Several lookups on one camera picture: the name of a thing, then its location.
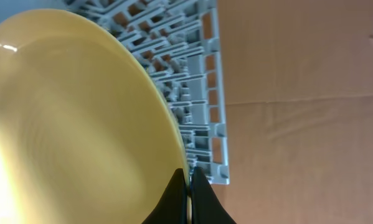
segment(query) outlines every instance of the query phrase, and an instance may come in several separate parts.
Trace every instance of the gray plastic crate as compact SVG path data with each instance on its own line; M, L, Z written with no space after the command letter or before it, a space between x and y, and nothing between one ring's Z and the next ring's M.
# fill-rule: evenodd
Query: gray plastic crate
M216 0L66 3L113 34L146 69L179 123L190 167L202 167L212 184L229 184Z

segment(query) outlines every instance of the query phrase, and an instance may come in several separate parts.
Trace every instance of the brown background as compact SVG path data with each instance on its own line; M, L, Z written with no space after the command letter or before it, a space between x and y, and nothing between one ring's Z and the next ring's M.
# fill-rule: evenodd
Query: brown background
M218 0L237 223L373 223L373 0Z

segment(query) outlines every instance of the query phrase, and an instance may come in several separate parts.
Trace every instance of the yellow bowl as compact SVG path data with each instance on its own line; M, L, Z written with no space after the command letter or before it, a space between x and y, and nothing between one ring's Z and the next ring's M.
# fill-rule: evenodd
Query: yellow bowl
M53 9L0 25L0 223L141 223L180 167L165 101L107 31Z

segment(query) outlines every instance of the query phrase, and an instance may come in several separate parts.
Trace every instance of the cardboard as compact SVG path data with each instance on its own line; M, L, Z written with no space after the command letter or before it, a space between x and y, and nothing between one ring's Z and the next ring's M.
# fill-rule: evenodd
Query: cardboard
M219 1L237 223L373 223L373 0Z

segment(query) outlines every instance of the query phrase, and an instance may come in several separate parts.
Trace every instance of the brown cardboard surface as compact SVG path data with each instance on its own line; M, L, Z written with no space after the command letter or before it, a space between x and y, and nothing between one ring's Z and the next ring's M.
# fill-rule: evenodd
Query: brown cardboard surface
M218 0L237 223L373 223L373 0Z

